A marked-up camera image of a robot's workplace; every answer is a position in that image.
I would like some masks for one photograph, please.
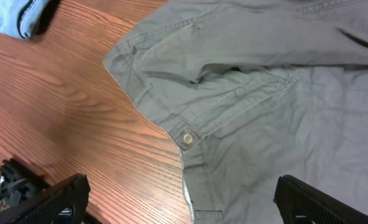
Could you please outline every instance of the brown wood surface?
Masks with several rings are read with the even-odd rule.
[[[163,2],[62,0],[44,34],[0,34],[0,165],[14,157],[51,184],[86,174],[103,223],[190,223],[173,141],[102,64]]]

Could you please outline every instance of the gray shirt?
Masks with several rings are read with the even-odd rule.
[[[368,0],[176,0],[105,66],[178,145],[194,223],[282,223],[278,177],[368,215]]]

